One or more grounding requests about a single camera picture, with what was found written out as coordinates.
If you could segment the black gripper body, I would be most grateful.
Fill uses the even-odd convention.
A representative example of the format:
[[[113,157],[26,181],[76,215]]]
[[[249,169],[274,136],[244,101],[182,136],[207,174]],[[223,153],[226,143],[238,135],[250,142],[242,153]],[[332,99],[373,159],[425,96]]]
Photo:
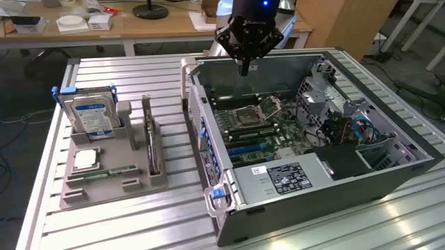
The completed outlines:
[[[257,26],[276,26],[276,16],[278,13],[278,1],[234,1],[232,17],[244,17],[242,22],[245,32],[246,29]]]

